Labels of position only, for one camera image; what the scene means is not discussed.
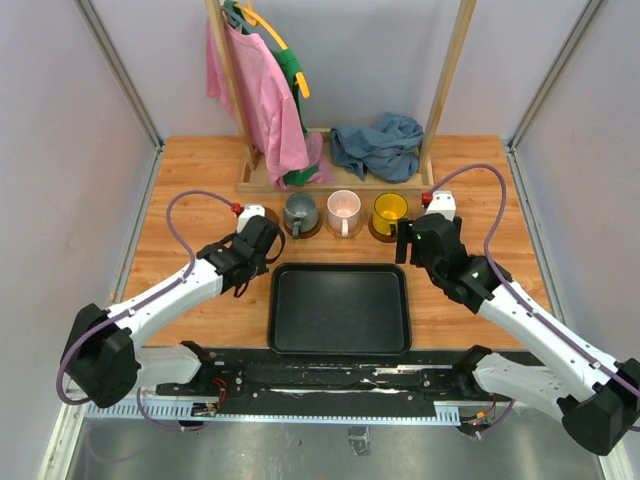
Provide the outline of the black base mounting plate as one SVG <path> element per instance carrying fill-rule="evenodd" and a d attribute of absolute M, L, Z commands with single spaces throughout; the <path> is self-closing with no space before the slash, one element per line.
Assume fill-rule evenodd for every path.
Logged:
<path fill-rule="evenodd" d="M 485 400 L 469 373 L 455 367 L 462 351 L 417 350 L 396 356 L 279 355 L 267 349 L 219 349 L 210 352 L 210 380 L 205 386 L 160 384 L 161 396 L 205 396 L 218 392 L 221 380 L 231 397 L 257 391 L 424 393 L 428 399 Z"/>

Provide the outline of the yellow glass mug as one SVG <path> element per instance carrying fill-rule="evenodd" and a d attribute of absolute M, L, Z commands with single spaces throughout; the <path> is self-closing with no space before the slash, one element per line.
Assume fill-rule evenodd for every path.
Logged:
<path fill-rule="evenodd" d="M 406 199 L 396 193 L 383 193 L 373 204 L 372 228 L 380 236 L 395 239 L 398 221 L 408 214 Z"/>

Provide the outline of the grey ceramic mug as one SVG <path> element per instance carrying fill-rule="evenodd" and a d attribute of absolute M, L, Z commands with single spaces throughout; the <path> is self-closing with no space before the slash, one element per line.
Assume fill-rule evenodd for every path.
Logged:
<path fill-rule="evenodd" d="M 284 225 L 293 230 L 294 236 L 313 228 L 318 219 L 319 211 L 311 195 L 293 193 L 287 198 L 283 210 L 283 221 Z"/>

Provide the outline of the brown wooden coaster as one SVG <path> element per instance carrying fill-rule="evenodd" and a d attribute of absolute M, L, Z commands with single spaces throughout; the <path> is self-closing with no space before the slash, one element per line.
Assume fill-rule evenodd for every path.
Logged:
<path fill-rule="evenodd" d="M 316 234 L 321 230 L 321 228 L 322 228 L 322 220 L 321 220 L 321 219 L 319 219 L 319 220 L 316 222 L 316 225 L 315 225 L 313 228 L 311 228 L 310 230 L 308 230 L 308 231 L 306 231 L 306 232 L 301 232 L 301 233 L 299 233 L 297 236 L 294 236 L 294 235 L 293 235 L 293 230 L 292 230 L 289 226 L 284 225 L 284 231 L 285 231 L 285 232 L 286 232 L 290 237 L 292 237 L 294 240 L 303 240 L 303 239 L 311 238 L 311 237 L 313 237 L 314 235 L 316 235 Z"/>
<path fill-rule="evenodd" d="M 398 241 L 398 223 L 402 223 L 404 222 L 405 219 L 401 218 L 401 219 L 395 219 L 395 220 L 383 220 L 382 223 L 380 224 L 381 227 L 387 227 L 389 232 L 387 234 L 379 231 L 376 226 L 376 221 L 374 220 L 373 217 L 369 218 L 368 221 L 368 229 L 370 234 L 373 236 L 374 239 L 376 239 L 379 242 L 382 243 L 396 243 Z"/>

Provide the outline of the woven rattan coaster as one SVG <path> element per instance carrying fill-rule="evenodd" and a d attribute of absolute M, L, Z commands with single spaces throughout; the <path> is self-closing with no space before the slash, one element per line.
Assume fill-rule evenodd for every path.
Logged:
<path fill-rule="evenodd" d="M 362 230 L 363 221 L 357 220 L 355 223 L 347 219 L 328 219 L 327 230 L 336 238 L 347 239 L 357 236 Z"/>

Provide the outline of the wooden clothes rack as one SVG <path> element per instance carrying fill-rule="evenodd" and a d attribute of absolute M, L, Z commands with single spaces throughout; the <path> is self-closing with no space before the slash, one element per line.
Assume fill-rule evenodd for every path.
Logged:
<path fill-rule="evenodd" d="M 207 58 L 215 96 L 234 118 L 247 149 L 237 184 L 244 194 L 295 189 L 416 190 L 433 186 L 430 148 L 475 9 L 461 3 L 428 124 L 385 113 L 372 127 L 343 125 L 315 131 L 300 119 L 285 75 L 234 1 L 206 4 Z"/>

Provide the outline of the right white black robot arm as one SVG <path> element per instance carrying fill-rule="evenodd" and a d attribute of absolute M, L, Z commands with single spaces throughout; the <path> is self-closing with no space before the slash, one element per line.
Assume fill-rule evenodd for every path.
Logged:
<path fill-rule="evenodd" d="M 426 270 L 445 296 L 510 333 L 540 362 L 514 363 L 473 347 L 453 375 L 466 400 L 495 393 L 558 420 L 581 447 L 606 456 L 639 419 L 639 362 L 620 361 L 590 346 L 532 300 L 490 253 L 471 255 L 461 220 L 430 213 L 397 226 L 396 260 Z"/>

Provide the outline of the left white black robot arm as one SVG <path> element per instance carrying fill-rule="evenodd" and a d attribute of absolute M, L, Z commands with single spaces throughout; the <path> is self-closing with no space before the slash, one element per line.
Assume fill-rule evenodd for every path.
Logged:
<path fill-rule="evenodd" d="M 191 252 L 181 270 L 142 294 L 107 309 L 96 304 L 76 315 L 58 375 L 68 376 L 99 408 L 111 407 L 131 391 L 178 384 L 190 394 L 214 383 L 210 358 L 193 342 L 148 349 L 155 333 L 188 310 L 227 291 L 241 296 L 249 282 L 273 263 L 268 253 L 283 244 L 280 227 L 255 215 L 240 231 Z"/>

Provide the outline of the blue crumpled cloth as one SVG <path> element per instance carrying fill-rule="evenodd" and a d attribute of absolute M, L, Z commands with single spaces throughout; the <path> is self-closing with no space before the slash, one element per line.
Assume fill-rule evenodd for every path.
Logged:
<path fill-rule="evenodd" d="M 368 174 L 404 183 L 419 170 L 423 127 L 412 117 L 383 114 L 372 126 L 340 125 L 329 132 L 333 163 L 361 181 Z"/>

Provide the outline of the pink ceramic mug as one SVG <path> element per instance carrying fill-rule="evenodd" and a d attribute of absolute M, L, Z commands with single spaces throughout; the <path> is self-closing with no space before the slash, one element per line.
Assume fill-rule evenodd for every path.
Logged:
<path fill-rule="evenodd" d="M 362 202 L 360 197 L 350 190 L 333 192 L 327 200 L 327 220 L 347 219 L 355 223 L 361 220 Z"/>

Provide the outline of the yellow clothes hanger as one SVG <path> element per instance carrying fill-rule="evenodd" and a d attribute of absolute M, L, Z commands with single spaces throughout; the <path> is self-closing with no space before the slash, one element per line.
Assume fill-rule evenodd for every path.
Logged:
<path fill-rule="evenodd" d="M 281 51 L 289 51 L 288 45 L 277 31 L 262 16 L 253 10 L 251 1 L 248 1 L 246 5 L 236 3 L 235 6 L 239 8 L 245 16 L 249 17 L 251 25 L 261 26 L 273 38 Z M 302 71 L 295 74 L 294 83 L 299 87 L 299 90 L 305 99 L 308 99 L 311 96 L 306 76 Z"/>

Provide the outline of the black plastic tray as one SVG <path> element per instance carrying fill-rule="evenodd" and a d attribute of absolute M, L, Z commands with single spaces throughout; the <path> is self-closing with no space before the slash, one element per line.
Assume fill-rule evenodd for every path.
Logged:
<path fill-rule="evenodd" d="M 272 275 L 267 338 L 281 355 L 404 354 L 405 273 L 389 263 L 284 263 Z"/>

